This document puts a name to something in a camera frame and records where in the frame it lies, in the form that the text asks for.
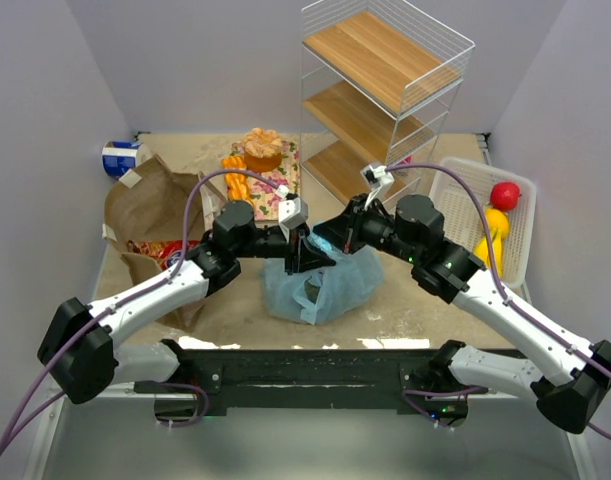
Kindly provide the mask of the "green melon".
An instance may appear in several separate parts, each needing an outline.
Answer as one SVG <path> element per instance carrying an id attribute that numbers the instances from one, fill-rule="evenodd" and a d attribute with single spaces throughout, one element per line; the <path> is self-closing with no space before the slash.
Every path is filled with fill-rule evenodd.
<path id="1" fill-rule="evenodd" d="M 321 287 L 315 285 L 311 281 L 305 281 L 303 284 L 305 298 L 312 304 L 316 304 L 320 297 Z"/>

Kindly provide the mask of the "blue plastic bag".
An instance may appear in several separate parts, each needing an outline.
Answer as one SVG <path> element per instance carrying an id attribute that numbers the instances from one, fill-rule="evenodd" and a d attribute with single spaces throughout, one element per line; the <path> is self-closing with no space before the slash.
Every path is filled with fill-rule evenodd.
<path id="1" fill-rule="evenodd" d="M 326 252 L 320 238 L 309 240 L 336 261 L 332 267 L 289 275 L 284 261 L 268 259 L 261 272 L 264 306 L 272 316 L 309 325 L 323 325 L 364 305 L 383 282 L 383 269 L 373 251 L 364 247 L 350 255 Z M 321 287 L 316 304 L 305 298 L 303 284 Z"/>

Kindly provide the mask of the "red snack packet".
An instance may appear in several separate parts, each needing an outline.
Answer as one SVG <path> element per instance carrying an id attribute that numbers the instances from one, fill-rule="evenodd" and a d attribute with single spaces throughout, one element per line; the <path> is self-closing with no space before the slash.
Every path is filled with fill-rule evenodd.
<path id="1" fill-rule="evenodd" d="M 181 258 L 183 241 L 134 242 L 129 240 L 126 246 L 130 253 L 151 258 L 162 270 L 166 270 Z"/>

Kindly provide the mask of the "brown paper grocery bag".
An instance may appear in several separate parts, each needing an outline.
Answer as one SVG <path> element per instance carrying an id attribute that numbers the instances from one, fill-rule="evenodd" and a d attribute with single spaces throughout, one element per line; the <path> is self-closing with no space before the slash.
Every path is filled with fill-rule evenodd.
<path id="1" fill-rule="evenodd" d="M 132 285 L 167 270 L 173 254 L 179 254 L 183 238 L 183 218 L 191 190 L 203 173 L 172 171 L 159 155 L 154 155 L 124 174 L 110 189 L 104 203 L 103 237 L 126 265 Z M 206 182 L 189 209 L 189 249 L 211 229 L 215 214 L 227 198 Z M 152 245 L 167 248 L 158 258 L 145 253 Z M 204 301 L 195 301 L 164 315 L 158 321 L 185 332 L 194 329 Z"/>

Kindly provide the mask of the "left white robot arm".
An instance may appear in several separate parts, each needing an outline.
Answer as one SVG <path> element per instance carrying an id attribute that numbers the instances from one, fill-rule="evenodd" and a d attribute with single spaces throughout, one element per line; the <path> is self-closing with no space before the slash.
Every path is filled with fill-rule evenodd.
<path id="1" fill-rule="evenodd" d="M 249 204 L 228 202 L 199 244 L 167 270 L 110 298 L 57 308 L 38 349 L 38 359 L 74 404 L 114 383 L 165 382 L 179 367 L 174 348 L 159 342 L 129 348 L 125 341 L 145 326 L 230 284 L 243 258 L 280 259 L 288 274 L 330 267 L 334 260 L 308 238 L 307 206 L 281 202 L 284 223 L 259 228 Z"/>

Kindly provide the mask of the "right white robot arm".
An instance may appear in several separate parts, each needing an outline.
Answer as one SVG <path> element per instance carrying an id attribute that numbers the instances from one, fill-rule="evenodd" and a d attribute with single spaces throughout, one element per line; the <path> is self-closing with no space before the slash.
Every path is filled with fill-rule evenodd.
<path id="1" fill-rule="evenodd" d="M 437 387 L 448 396 L 459 384 L 532 401 L 558 428 L 580 434 L 589 427 L 611 388 L 611 343 L 579 337 L 509 290 L 484 263 L 444 235 L 444 216 L 423 195 L 407 195 L 389 214 L 362 194 L 345 210 L 314 228 L 345 254 L 365 246 L 411 264 L 418 286 L 469 313 L 510 341 L 512 358 L 450 341 L 430 361 Z"/>

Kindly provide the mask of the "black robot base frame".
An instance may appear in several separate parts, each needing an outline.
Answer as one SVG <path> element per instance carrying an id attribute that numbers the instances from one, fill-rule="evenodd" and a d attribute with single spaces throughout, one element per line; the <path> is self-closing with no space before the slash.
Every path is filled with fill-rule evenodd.
<path id="1" fill-rule="evenodd" d="M 459 342 L 439 349 L 199 350 L 169 340 L 180 365 L 161 383 L 139 381 L 139 394 L 181 393 L 197 386 L 209 414 L 234 408 L 394 410 L 423 407 L 438 416 L 463 418 L 464 395 L 487 388 L 458 382 L 447 358 Z"/>

